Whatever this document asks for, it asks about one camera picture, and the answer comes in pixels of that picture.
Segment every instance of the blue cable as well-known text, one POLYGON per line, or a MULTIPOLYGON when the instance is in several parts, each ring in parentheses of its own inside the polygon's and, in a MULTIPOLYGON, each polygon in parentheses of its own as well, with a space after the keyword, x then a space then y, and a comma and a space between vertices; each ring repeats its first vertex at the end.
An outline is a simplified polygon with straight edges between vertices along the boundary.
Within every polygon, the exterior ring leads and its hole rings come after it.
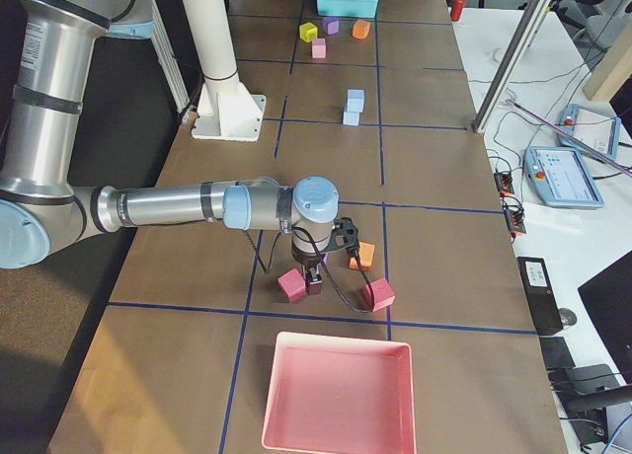
POLYGON ((625 424, 632 419, 632 413, 630 415, 627 416, 626 419, 624 419, 622 422, 619 423, 618 426, 616 426, 616 429, 614 429, 614 432, 612 433, 612 437, 610 438, 610 440, 608 441, 608 443, 605 445, 605 447, 603 448, 603 450, 601 451, 601 454, 605 454, 605 451, 607 451, 611 446, 612 443, 614 442, 614 438, 617 436, 617 434, 619 433, 619 431, 621 429, 623 429, 623 426, 625 426, 625 424))

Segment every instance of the white table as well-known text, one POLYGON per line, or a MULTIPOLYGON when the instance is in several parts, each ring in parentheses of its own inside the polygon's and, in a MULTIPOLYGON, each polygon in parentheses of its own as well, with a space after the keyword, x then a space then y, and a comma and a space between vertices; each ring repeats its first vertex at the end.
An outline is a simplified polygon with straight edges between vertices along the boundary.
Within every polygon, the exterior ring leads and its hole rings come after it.
MULTIPOLYGON (((453 25, 477 110, 489 84, 472 81, 493 79, 499 65, 494 58, 494 52, 497 52, 498 57, 498 50, 507 47, 521 14, 520 11, 509 10, 465 9, 460 22, 453 25)), ((557 122, 578 83, 587 78, 589 69, 586 66, 548 82, 532 84, 516 84, 515 82, 546 80, 565 74, 583 62, 584 60, 555 14, 549 14, 531 48, 525 53, 514 71, 512 83, 509 85, 511 91, 505 93, 505 96, 513 94, 519 104, 540 116, 545 116, 551 110, 546 117, 549 121, 557 122), (562 99, 552 108, 569 83, 570 86, 564 92, 562 99)), ((581 87, 572 103, 614 114, 608 103, 588 101, 581 87)), ((499 106, 494 111, 485 133, 485 143, 488 148, 496 150, 500 156, 510 161, 513 168, 516 168, 517 156, 493 141, 500 120, 509 110, 508 107, 499 106)), ((497 140, 522 156, 524 148, 529 144, 536 130, 535 126, 519 117, 508 115, 501 126, 497 140)), ((623 142, 630 142, 630 136, 623 127, 620 139, 623 142)), ((558 145, 554 133, 545 127, 540 128, 530 144, 558 145)), ((493 168, 496 161, 491 160, 493 168)), ((631 164, 632 149, 619 148, 617 161, 626 165, 631 164)), ((594 176, 609 175, 614 172, 593 160, 587 159, 586 162, 594 176)), ((505 170, 507 166, 499 162, 498 168, 505 170)), ((520 186, 521 182, 522 171, 515 170, 513 184, 516 195, 521 197, 524 205, 524 224, 527 232, 526 235, 515 240, 513 244, 515 255, 543 258, 546 261, 558 307, 569 308, 578 316, 578 323, 574 327, 558 334, 565 338, 577 366, 606 363, 617 372, 616 366, 582 304, 578 287, 632 250, 632 232, 628 227, 630 215, 632 215, 632 179, 618 176, 597 181, 596 185, 605 201, 605 206, 598 210, 554 209, 544 206, 526 179, 522 186, 520 186)), ((624 383, 622 378, 619 378, 619 382, 624 383)), ((580 452, 579 443, 572 428, 567 423, 563 423, 563 427, 569 452, 580 452)))

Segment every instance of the pink bin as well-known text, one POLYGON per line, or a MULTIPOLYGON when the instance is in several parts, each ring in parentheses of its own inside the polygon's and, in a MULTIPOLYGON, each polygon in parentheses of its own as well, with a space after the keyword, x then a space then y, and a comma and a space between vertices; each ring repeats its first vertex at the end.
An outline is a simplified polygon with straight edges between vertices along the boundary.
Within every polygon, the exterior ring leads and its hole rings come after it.
POLYGON ((262 444, 317 454, 415 454, 406 343, 280 333, 262 444))

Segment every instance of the label on robot arm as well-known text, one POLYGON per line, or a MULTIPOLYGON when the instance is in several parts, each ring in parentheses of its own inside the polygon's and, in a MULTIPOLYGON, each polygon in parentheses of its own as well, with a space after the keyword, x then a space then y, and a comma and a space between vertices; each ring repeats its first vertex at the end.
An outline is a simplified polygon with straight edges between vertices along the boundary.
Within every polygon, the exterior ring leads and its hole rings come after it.
POLYGON ((22 61, 20 65, 36 72, 39 71, 45 42, 46 25, 27 23, 27 32, 24 36, 24 48, 22 49, 22 61))
POLYGON ((529 278, 529 284, 531 286, 547 287, 542 264, 538 262, 524 262, 524 267, 526 268, 526 275, 529 278))

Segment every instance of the cube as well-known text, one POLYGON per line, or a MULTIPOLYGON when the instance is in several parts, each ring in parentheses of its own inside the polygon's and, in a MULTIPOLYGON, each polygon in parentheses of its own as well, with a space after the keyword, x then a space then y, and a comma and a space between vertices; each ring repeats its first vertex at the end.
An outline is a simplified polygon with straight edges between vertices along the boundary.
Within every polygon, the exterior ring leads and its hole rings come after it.
MULTIPOLYGON (((385 308, 386 306, 390 306, 395 301, 395 293, 391 288, 391 285, 386 280, 386 278, 378 279, 377 281, 373 281, 371 283, 371 288, 373 288, 373 295, 375 296, 375 305, 373 306, 373 312, 379 311, 380 309, 385 308)), ((370 306, 371 304, 371 293, 368 289, 368 284, 364 287, 364 299, 366 303, 370 306)))
POLYGON ((288 271, 283 276, 276 279, 281 291, 290 303, 302 298, 307 294, 305 289, 305 280, 302 274, 296 268, 288 271))
POLYGON ((354 23, 354 38, 366 39, 371 31, 371 23, 366 20, 357 20, 354 23))
POLYGON ((361 114, 364 112, 364 90, 348 89, 346 110, 361 114))
POLYGON ((350 112, 345 108, 343 112, 343 125, 359 125, 359 113, 358 112, 350 112))
MULTIPOLYGON (((373 254, 375 254, 375 246, 366 242, 359 243, 359 265, 362 271, 369 271, 373 264, 373 254)), ((349 259, 349 268, 357 269, 356 259, 349 259)))
POLYGON ((340 21, 336 17, 323 18, 323 30, 326 35, 335 35, 340 31, 340 21))
POLYGON ((318 27, 313 23, 304 23, 298 27, 298 35, 305 42, 312 42, 318 37, 318 27))
POLYGON ((324 38, 316 38, 312 41, 312 57, 314 59, 325 59, 327 57, 327 44, 324 38))

